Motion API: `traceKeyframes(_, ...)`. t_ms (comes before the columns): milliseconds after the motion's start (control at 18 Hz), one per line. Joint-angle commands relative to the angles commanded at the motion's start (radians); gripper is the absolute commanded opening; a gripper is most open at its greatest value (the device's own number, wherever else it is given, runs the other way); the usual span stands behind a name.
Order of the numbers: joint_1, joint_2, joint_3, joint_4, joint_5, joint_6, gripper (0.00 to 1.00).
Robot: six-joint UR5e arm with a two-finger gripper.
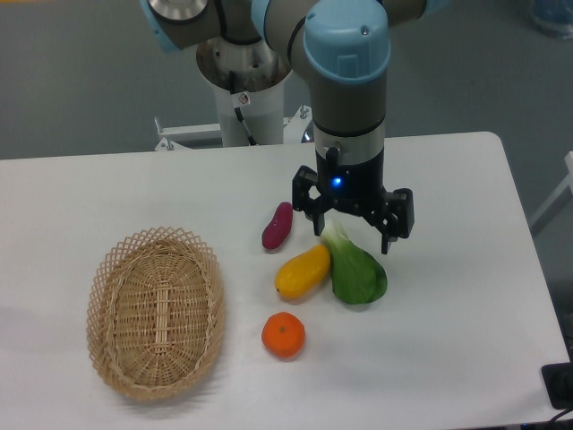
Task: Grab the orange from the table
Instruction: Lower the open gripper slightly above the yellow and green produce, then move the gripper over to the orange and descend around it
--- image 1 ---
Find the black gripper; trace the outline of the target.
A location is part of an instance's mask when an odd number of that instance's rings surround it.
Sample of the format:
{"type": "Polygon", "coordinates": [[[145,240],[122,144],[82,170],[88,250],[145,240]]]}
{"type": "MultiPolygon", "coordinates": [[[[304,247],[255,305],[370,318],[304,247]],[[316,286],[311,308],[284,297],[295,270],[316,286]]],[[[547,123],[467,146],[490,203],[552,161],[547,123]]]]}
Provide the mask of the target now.
{"type": "Polygon", "coordinates": [[[383,186],[384,150],[373,159],[354,165],[329,164],[315,152],[317,172],[298,168],[292,180],[292,206],[303,212],[319,237],[325,227],[324,214],[330,209],[366,216],[381,233],[381,253],[399,239],[409,238],[415,223],[413,192],[399,188],[392,192],[383,186]]]}

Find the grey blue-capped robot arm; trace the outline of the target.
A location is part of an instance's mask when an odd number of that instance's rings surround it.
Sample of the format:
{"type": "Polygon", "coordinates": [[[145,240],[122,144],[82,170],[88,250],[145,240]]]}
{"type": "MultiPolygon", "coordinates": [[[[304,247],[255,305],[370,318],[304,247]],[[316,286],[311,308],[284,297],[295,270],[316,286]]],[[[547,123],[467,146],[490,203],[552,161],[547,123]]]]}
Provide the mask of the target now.
{"type": "Polygon", "coordinates": [[[227,147],[285,141],[284,84],[308,86],[316,165],[301,167],[292,205],[316,233],[328,211],[365,219],[381,246],[410,235],[409,189],[383,184],[389,31],[441,1],[144,1],[165,50],[196,50],[227,147]]]}

